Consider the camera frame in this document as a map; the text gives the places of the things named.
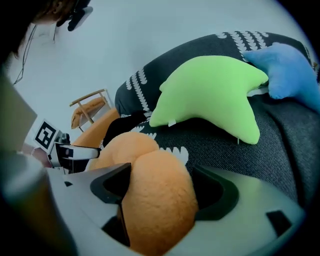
patterned cushion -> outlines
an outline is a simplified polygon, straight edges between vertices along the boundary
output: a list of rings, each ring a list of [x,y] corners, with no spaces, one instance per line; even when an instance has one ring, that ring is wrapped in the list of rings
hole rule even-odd
[[[118,89],[115,107],[122,116],[140,110],[151,112],[160,97],[160,85],[184,62],[207,55],[224,55],[243,61],[243,51],[266,48],[274,42],[295,47],[311,63],[307,48],[286,36],[256,31],[212,34],[166,52],[132,75]],[[248,100],[260,129],[257,145],[237,145],[230,134],[197,118],[172,127],[153,128],[147,119],[133,131],[154,138],[160,148],[180,158],[191,175],[192,165],[201,164],[256,177],[270,182],[305,206],[317,188],[320,116],[288,98],[273,100],[264,94]]]
[[[245,61],[242,52],[266,48],[274,42],[297,48],[311,62],[309,52],[301,42],[283,35],[256,31],[207,35],[164,53],[133,74],[117,90],[115,107],[120,115],[153,111],[161,94],[160,85],[184,62],[207,55],[230,56]]]

